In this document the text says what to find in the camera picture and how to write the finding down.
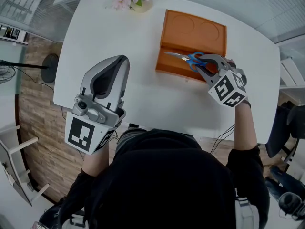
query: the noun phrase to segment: blue scissors handle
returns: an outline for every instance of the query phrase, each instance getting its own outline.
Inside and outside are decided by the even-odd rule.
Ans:
[[[186,62],[189,64],[190,68],[192,71],[198,72],[198,70],[196,70],[196,68],[193,68],[193,64],[195,65],[202,65],[205,66],[206,62],[202,62],[201,60],[196,58],[196,55],[204,55],[204,53],[202,52],[195,52],[193,54],[189,54],[188,57],[190,58],[190,60],[187,60]]]

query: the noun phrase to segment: flower vase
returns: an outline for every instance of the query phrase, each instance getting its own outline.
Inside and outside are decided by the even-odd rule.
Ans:
[[[132,11],[135,11],[137,13],[145,13],[153,6],[153,0],[141,0],[141,6],[140,3],[134,3],[131,2],[129,9]]]

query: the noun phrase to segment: black sleeve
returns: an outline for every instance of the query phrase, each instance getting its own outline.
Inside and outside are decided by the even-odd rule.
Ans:
[[[259,228],[263,229],[268,220],[270,197],[263,177],[263,163],[258,146],[251,150],[233,149],[227,167],[234,175],[238,196],[247,197],[259,213]]]
[[[95,177],[89,176],[83,170],[78,174],[59,210],[59,229],[61,229],[64,222],[69,219],[73,213],[76,213],[84,207],[85,199],[90,194],[94,179]]]

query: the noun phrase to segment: orange box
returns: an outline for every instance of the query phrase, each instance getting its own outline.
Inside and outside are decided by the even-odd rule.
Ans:
[[[186,13],[166,10],[156,71],[204,81],[184,60],[164,52],[193,54],[194,52],[226,55],[226,26]],[[206,68],[217,72],[216,65]]]

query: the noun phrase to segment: wooden floor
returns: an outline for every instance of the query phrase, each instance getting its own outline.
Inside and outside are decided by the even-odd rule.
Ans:
[[[28,43],[25,62],[37,65],[41,65],[49,53],[60,55],[62,47],[62,43],[51,43],[34,36],[28,38]],[[27,69],[25,72],[35,81],[42,82],[39,70]],[[285,96],[281,96],[280,101],[285,101],[285,99]],[[21,138],[23,140],[34,136],[39,138],[38,142],[24,149],[31,175],[40,187],[49,183],[50,187],[45,195],[58,201],[67,195],[71,184],[81,170],[82,157],[76,149],[64,142],[65,120],[62,117],[61,108],[53,103],[53,91],[45,85],[34,83],[29,77],[23,75],[21,94],[19,95],[19,117]],[[127,126],[127,123],[123,123],[117,130],[118,135],[126,130]],[[215,139],[195,138],[203,150],[208,152],[212,150]],[[287,145],[288,148],[292,148],[294,143],[295,141],[291,139]],[[113,140],[110,142],[111,161],[114,157],[115,147],[116,144]],[[214,152],[214,156],[226,164],[232,148],[232,141],[223,141]],[[280,160],[283,154],[278,154],[270,159],[264,145],[261,145],[260,149],[264,164],[264,176],[269,175],[269,167],[272,164],[277,164],[281,168],[285,167]]]

